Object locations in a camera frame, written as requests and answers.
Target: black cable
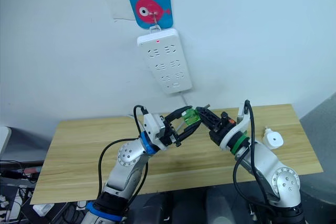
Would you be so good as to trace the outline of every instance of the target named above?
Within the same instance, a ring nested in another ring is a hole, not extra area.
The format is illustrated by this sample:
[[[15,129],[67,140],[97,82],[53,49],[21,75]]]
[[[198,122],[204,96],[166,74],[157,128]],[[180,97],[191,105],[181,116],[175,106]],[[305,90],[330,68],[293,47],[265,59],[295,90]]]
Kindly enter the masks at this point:
[[[136,126],[137,126],[136,128],[138,129],[139,135],[141,135],[141,129],[140,129],[140,126],[139,126],[138,118],[136,116],[136,109],[137,108],[143,109],[144,107],[142,105],[136,105],[133,108],[133,116],[134,116],[134,120],[135,120],[135,123],[136,123]]]
[[[251,168],[252,168],[252,172],[254,177],[256,178],[256,181],[258,183],[258,186],[262,192],[262,195],[264,197],[264,201],[267,204],[268,200],[267,200],[267,195],[266,195],[266,191],[261,183],[261,180],[259,178],[259,175],[257,174],[257,170],[256,170],[256,166],[255,166],[255,161],[254,161],[254,150],[255,150],[255,125],[254,125],[254,116],[253,116],[253,111],[252,111],[252,107],[251,104],[248,100],[246,100],[245,105],[247,105],[248,107],[248,111],[250,112],[250,121],[251,121]]]
[[[99,161],[98,161],[98,181],[99,181],[99,189],[98,189],[98,197],[100,196],[101,194],[101,189],[102,189],[102,178],[101,178],[101,161],[103,159],[103,156],[105,154],[105,152],[107,151],[108,148],[110,148],[113,144],[117,144],[117,143],[120,143],[120,142],[126,142],[126,141],[132,141],[132,140],[135,140],[137,138],[126,138],[126,139],[120,139],[120,140],[116,140],[110,144],[108,144],[104,149],[103,151],[101,152],[100,154],[100,157],[99,157]]]
[[[29,178],[27,176],[27,174],[25,174],[25,169],[24,169],[24,164],[22,162],[16,161],[16,160],[0,160],[0,162],[7,162],[7,163],[14,163],[20,166],[20,169],[22,170],[21,175],[25,176],[25,179],[27,179],[29,182],[31,182],[32,184],[35,184],[37,181],[32,180],[31,178]]]
[[[271,208],[270,205],[266,205],[257,201],[254,201],[252,199],[249,199],[245,196],[245,194],[241,191],[241,189],[238,187],[238,183],[237,183],[237,170],[238,170],[238,166],[240,165],[240,163],[242,162],[242,160],[244,159],[244,157],[248,154],[249,152],[249,147],[244,151],[244,153],[239,157],[238,161],[235,164],[235,167],[233,168],[233,175],[232,175],[232,179],[233,179],[233,184],[237,190],[237,192],[239,193],[239,195],[245,199],[247,202],[257,205],[257,206],[261,206],[264,208],[267,208],[268,210],[270,210],[273,214],[275,214],[274,210]]]
[[[21,187],[17,187],[17,188],[19,189],[18,193],[19,193],[19,196],[21,198],[22,205],[23,205],[28,200],[28,192],[29,192],[29,190],[28,190],[28,188],[25,188],[26,189],[25,191]],[[19,212],[18,223],[17,224],[20,224],[21,221],[22,221],[22,219],[23,219],[23,217],[24,217],[21,209],[22,209],[22,206],[20,207],[20,212]]]
[[[127,207],[129,207],[131,205],[131,203],[134,201],[134,199],[136,198],[136,196],[139,194],[143,184],[145,183],[146,177],[147,177],[147,173],[148,173],[148,162],[146,163],[145,166],[145,173],[143,174],[143,178],[142,181],[140,183],[140,186],[138,187],[137,191],[135,192],[135,194],[132,196],[132,198],[130,198],[130,200],[127,203]]]
[[[97,220],[98,220],[98,219],[99,219],[99,217],[97,217],[97,218],[96,218],[96,220],[95,220],[94,224],[96,224],[96,222],[97,222]]]
[[[17,220],[15,221],[15,222],[20,222],[21,220],[22,220],[22,217],[21,217],[21,215],[22,215],[22,213],[21,213],[21,208],[22,208],[22,205],[24,204],[24,202],[22,201],[22,203],[20,204],[19,202],[17,202],[16,200],[15,200],[15,198],[14,199],[7,199],[7,200],[4,200],[4,201],[0,201],[1,203],[2,202],[13,202],[13,204],[12,204],[12,208],[13,208],[13,205],[14,205],[14,203],[17,203],[19,206],[20,206],[20,210],[19,210],[19,215],[18,215],[18,218],[17,218]]]

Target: wall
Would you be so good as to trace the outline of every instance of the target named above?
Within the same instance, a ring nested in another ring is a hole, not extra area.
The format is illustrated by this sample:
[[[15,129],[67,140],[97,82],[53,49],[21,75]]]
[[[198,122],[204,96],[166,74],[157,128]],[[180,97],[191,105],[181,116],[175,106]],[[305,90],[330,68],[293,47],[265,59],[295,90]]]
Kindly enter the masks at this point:
[[[183,105],[139,55],[147,31],[104,0],[1,0],[1,123],[50,140],[60,120]],[[172,0],[194,82],[212,108],[292,103],[299,116],[336,90],[336,0]]]

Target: cable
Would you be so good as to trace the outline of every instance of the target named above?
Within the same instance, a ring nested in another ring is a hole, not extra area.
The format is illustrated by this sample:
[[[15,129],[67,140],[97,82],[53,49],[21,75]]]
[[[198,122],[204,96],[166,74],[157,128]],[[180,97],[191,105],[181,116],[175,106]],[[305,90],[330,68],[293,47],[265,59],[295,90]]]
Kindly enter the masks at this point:
[[[248,111],[250,112],[250,122],[251,122],[251,167],[252,167],[252,172],[254,177],[256,178],[256,181],[258,183],[258,186],[262,192],[262,195],[264,197],[264,201],[267,204],[267,195],[266,191],[261,183],[261,180],[257,174],[256,166],[255,166],[255,161],[254,161],[254,150],[255,150],[255,125],[254,125],[254,116],[253,116],[253,111],[251,104],[248,100],[246,100],[245,105],[248,107]]]
[[[108,148],[110,148],[113,144],[117,144],[117,143],[120,143],[120,142],[126,142],[126,141],[132,141],[132,140],[136,140],[137,138],[126,138],[126,139],[120,139],[120,140],[116,140],[110,144],[108,144],[104,149],[103,151],[101,152],[100,154],[100,157],[99,157],[99,161],[98,161],[98,180],[99,180],[99,190],[98,190],[98,197],[100,196],[101,194],[101,189],[102,189],[102,178],[101,178],[101,161],[103,159],[103,156],[105,154],[105,152],[107,151]]]
[[[20,206],[20,210],[19,210],[19,215],[21,214],[21,207],[22,207],[22,204],[24,204],[24,202],[22,202],[22,203],[19,203],[19,202],[17,202],[16,200],[12,200],[12,199],[7,199],[7,200],[4,200],[4,201],[0,201],[1,203],[2,202],[13,202],[13,204],[12,204],[12,208],[13,208],[13,205],[14,205],[14,203],[17,203],[19,206]],[[15,221],[9,221],[9,222],[1,222],[1,223],[15,223],[15,222],[20,222],[21,220],[15,220]]]
[[[16,222],[19,222],[19,221],[26,221],[28,219],[24,219],[24,220],[13,220],[13,221],[4,221],[4,222],[1,222],[2,224],[10,224],[10,223],[16,223]]]
[[[245,194],[241,191],[241,189],[238,187],[238,183],[237,183],[237,170],[238,170],[238,166],[240,165],[240,163],[242,162],[242,160],[244,159],[244,157],[248,154],[249,152],[249,147],[244,151],[244,153],[239,157],[238,161],[236,162],[235,164],[235,167],[233,168],[233,174],[232,174],[232,179],[233,179],[233,184],[237,190],[237,192],[239,193],[239,195],[245,199],[247,202],[251,203],[251,204],[254,204],[254,205],[257,205],[257,206],[261,206],[261,207],[264,207],[264,208],[267,208],[268,210],[270,210],[273,214],[275,214],[274,210],[269,206],[269,205],[266,205],[266,204],[263,204],[263,203],[260,203],[260,202],[257,202],[257,201],[254,201],[254,200],[251,200],[249,198],[247,198],[245,196]]]
[[[97,222],[97,220],[99,219],[99,216],[96,218],[96,220],[95,220],[95,222],[94,222],[94,224],[96,224],[96,222]]]
[[[140,186],[138,187],[137,191],[135,192],[135,194],[132,196],[132,198],[130,198],[130,200],[128,201],[127,203],[127,207],[129,207],[132,202],[134,201],[134,199],[136,198],[136,196],[138,195],[138,193],[140,192],[143,184],[145,183],[145,180],[146,180],[146,177],[147,177],[147,173],[148,173],[148,162],[146,163],[146,166],[145,166],[145,173],[143,174],[143,178],[142,178],[142,181],[141,181],[141,184]]]
[[[16,160],[0,160],[0,162],[7,162],[7,163],[18,164],[20,166],[20,169],[22,170],[21,175],[24,175],[25,179],[27,179],[32,184],[35,184],[37,182],[37,181],[32,180],[31,178],[29,178],[27,176],[27,174],[25,174],[24,164],[22,162],[19,162],[19,161],[16,161]]]
[[[132,116],[132,115],[126,115],[126,116],[128,116],[129,118],[135,120],[134,116]],[[142,123],[141,123],[141,121],[139,119],[138,119],[138,123],[139,123],[141,131],[144,131],[145,129],[144,129],[144,127],[143,127],[143,125],[142,125]]]
[[[185,98],[184,98],[184,96],[183,96],[183,94],[182,94],[181,91],[179,92],[179,94],[180,94],[180,96],[181,96],[181,98],[182,98],[184,104],[185,104],[186,106],[188,106],[188,103],[187,103],[187,101],[185,100]]]
[[[134,108],[133,108],[133,116],[134,116],[134,120],[135,120],[135,123],[136,123],[136,128],[138,129],[138,132],[139,132],[139,135],[141,135],[141,130],[140,130],[140,126],[139,126],[139,122],[138,122],[138,118],[137,118],[137,116],[136,116],[136,109],[137,108],[141,108],[141,109],[143,109],[144,107],[142,106],[142,105],[136,105],[136,106],[134,106]]]
[[[28,198],[28,192],[29,192],[29,190],[27,188],[25,188],[26,190],[24,191],[23,188],[21,188],[21,187],[17,187],[17,189],[18,189],[18,195],[21,198],[21,202],[22,202],[22,204],[20,205],[20,211],[19,211],[18,218],[17,218],[18,219],[18,224],[20,224],[21,221],[22,221],[22,219],[23,219],[23,217],[24,217],[24,215],[21,212],[22,205],[29,199]]]
[[[50,224],[56,224],[59,220],[60,217],[62,217],[63,212],[67,211],[67,209],[71,207],[71,204],[65,203],[64,206],[57,212],[57,214],[55,214],[55,219],[53,219],[52,221],[50,221]]]

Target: adhesive hook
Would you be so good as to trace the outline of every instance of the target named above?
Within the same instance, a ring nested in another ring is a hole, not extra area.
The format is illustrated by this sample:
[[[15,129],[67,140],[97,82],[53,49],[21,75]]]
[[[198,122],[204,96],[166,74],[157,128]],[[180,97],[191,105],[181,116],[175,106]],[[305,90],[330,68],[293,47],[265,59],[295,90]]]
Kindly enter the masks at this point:
[[[149,13],[149,15],[153,15],[153,19],[154,19],[154,23],[155,23],[155,26],[151,26],[149,28],[150,33],[153,29],[161,31],[161,27],[158,25],[158,21],[156,20],[156,16],[155,16],[156,14],[157,14],[157,12]]]

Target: power outlet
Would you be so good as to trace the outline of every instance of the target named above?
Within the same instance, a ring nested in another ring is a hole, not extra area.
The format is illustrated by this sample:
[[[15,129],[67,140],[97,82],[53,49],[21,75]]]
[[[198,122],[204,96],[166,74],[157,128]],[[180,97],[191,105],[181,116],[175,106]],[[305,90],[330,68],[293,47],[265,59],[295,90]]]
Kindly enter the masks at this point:
[[[176,29],[171,28],[140,36],[138,46],[165,93],[176,93],[192,87]]]

